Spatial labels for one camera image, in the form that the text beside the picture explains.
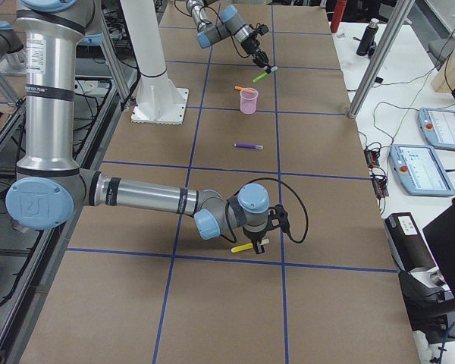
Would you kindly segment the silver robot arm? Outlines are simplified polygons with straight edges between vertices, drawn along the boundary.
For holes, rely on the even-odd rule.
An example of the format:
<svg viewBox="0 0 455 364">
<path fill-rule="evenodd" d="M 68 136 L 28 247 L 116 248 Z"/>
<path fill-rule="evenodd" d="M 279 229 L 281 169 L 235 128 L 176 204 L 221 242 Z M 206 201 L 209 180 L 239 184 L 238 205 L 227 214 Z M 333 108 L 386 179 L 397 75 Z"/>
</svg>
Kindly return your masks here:
<svg viewBox="0 0 455 364">
<path fill-rule="evenodd" d="M 168 76 L 154 1 L 120 2 L 140 86 L 132 121 L 182 124 L 189 90 L 177 88 Z M 248 24 L 233 5 L 213 24 L 206 9 L 214 2 L 186 1 L 201 48 L 231 38 L 258 67 L 268 74 L 274 71 L 258 40 L 269 32 L 268 26 Z M 76 50 L 79 44 L 98 46 L 109 40 L 108 28 L 105 35 L 102 32 L 102 15 L 100 1 L 17 1 L 17 23 L 27 35 L 26 146 L 16 164 L 17 180 L 5 197 L 9 215 L 27 228 L 43 231 L 65 223 L 83 206 L 172 212 L 192 217 L 204 240 L 230 231 L 236 243 L 234 229 L 242 228 L 256 253 L 264 253 L 262 240 L 275 229 L 275 208 L 269 206 L 268 191 L 260 184 L 249 182 L 223 199 L 215 190 L 125 180 L 79 166 L 74 134 L 85 133 L 82 147 L 96 118 L 92 115 L 80 126 L 74 123 Z"/>
<path fill-rule="evenodd" d="M 202 49 L 229 39 L 239 57 L 250 58 L 263 69 L 263 77 L 274 73 L 278 67 L 271 65 L 268 55 L 261 49 L 259 36 L 269 32 L 265 24 L 248 24 L 234 5 L 228 5 L 217 12 L 211 4 L 215 1 L 184 1 L 186 11 L 182 11 L 173 1 L 174 7 L 183 15 L 190 17 L 196 26 L 196 39 Z"/>
</svg>

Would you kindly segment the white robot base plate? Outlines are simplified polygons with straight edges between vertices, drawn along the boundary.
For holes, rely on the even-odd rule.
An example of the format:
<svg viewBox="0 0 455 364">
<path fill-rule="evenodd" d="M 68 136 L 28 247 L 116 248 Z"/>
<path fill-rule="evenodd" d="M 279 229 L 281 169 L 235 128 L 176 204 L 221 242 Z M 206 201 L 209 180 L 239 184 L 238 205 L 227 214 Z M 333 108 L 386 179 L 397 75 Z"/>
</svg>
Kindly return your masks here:
<svg viewBox="0 0 455 364">
<path fill-rule="evenodd" d="M 161 91 L 154 86 L 140 87 L 136 94 L 131 120 L 134 123 L 182 124 L 189 90 L 185 88 Z"/>
</svg>

